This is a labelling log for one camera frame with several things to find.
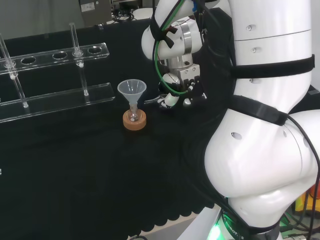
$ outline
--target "black tablecloth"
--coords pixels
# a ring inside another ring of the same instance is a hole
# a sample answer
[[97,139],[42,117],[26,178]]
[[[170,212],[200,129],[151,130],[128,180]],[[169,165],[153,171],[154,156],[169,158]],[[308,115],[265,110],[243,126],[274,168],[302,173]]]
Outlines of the black tablecloth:
[[[210,29],[210,42],[227,53],[232,22],[220,10],[214,13],[221,28]],[[208,101],[170,111],[141,105],[146,127],[127,131],[122,115],[129,106],[117,93],[118,83],[146,82],[141,102],[159,94],[159,80],[141,49],[148,25],[139,20],[77,31],[82,46],[108,46],[110,56],[87,62],[85,74],[88,85],[110,82],[114,101],[0,124],[1,240],[125,240],[214,205],[195,190],[192,176],[205,175],[203,152],[233,91],[229,60],[203,49],[194,54]],[[72,46],[67,31],[6,44],[12,56]],[[73,64],[19,77],[27,97],[81,87]],[[18,98],[7,75],[0,76],[0,98]]]

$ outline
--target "black strap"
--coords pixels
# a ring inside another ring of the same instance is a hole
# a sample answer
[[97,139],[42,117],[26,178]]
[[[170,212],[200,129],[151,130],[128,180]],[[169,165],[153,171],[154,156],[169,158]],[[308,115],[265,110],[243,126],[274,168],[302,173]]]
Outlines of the black strap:
[[231,76],[235,79],[276,78],[308,73],[314,68],[313,54],[312,57],[296,61],[235,66],[231,68]]
[[173,34],[175,34],[177,32],[177,28],[173,27],[173,26],[169,26],[168,29],[166,29],[165,31],[162,31],[156,21],[155,15],[152,15],[151,21],[150,21],[150,30],[151,30],[151,34],[153,36],[153,38],[156,41],[162,41],[164,40],[165,43],[168,45],[168,47],[171,49],[174,46],[174,41],[172,41],[168,36],[167,33],[171,32]]
[[222,220],[235,240],[276,240],[280,233],[280,221],[269,227],[244,227],[233,221],[225,211],[222,213]]
[[245,96],[233,95],[229,109],[279,126],[283,126],[288,118],[288,114]]

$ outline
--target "yellow object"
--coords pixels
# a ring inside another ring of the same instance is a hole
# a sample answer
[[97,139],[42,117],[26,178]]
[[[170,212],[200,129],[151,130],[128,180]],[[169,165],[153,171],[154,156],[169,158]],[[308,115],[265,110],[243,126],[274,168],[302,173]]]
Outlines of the yellow object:
[[[297,200],[295,200],[295,211],[296,212],[302,212],[304,210],[305,199],[306,199],[306,193],[302,194],[300,197],[297,198]],[[313,200],[314,200],[313,197],[309,195],[308,202],[306,204],[307,211],[312,210]],[[315,210],[317,212],[320,212],[320,199],[316,200]]]

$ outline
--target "screw hole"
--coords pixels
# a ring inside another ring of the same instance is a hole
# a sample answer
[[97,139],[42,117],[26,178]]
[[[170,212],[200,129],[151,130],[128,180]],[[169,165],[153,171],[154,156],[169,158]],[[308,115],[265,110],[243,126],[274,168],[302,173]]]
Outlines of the screw hole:
[[36,58],[33,56],[21,59],[21,63],[24,65],[33,64],[35,61],[36,61]]
[[234,139],[237,139],[237,140],[241,140],[242,139],[242,136],[237,133],[237,132],[232,132],[231,133],[231,136],[234,138]]
[[94,47],[88,49],[88,52],[91,54],[98,54],[101,51],[102,51],[102,48],[99,46],[94,46]]
[[62,60],[65,59],[68,56],[68,54],[66,54],[64,51],[55,53],[52,55],[52,57],[56,60]]

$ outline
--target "test tube rack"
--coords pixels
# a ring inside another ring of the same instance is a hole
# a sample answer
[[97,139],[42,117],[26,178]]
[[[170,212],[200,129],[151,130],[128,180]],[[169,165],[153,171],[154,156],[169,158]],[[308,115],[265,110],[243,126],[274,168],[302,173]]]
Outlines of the test tube rack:
[[[109,82],[87,86],[85,61],[109,56],[105,43],[79,46],[76,27],[70,23],[73,47],[10,57],[5,41],[0,34],[0,75],[7,74],[13,81],[19,99],[0,102],[0,123],[48,114],[52,112],[112,101],[115,98]],[[77,65],[82,88],[26,97],[19,80],[19,72],[49,66],[74,63]]]

